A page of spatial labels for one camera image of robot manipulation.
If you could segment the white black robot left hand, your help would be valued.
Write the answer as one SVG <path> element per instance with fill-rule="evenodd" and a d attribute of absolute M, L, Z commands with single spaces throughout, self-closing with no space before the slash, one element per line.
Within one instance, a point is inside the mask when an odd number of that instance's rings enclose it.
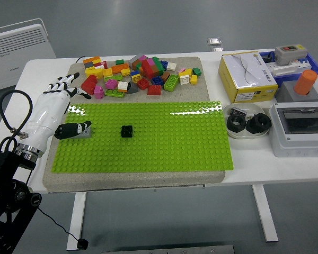
<path fill-rule="evenodd" d="M 91 98 L 82 89 L 71 87 L 71 83 L 77 77 L 79 77 L 78 72 L 59 77 L 39 95 L 32 114 L 24 127 L 28 136 L 20 140 L 16 149 L 18 152 L 31 152 L 36 157 L 42 157 L 46 151 L 49 137 L 55 134 L 67 111 L 70 99 L 75 95 L 82 95 L 87 99 Z"/>

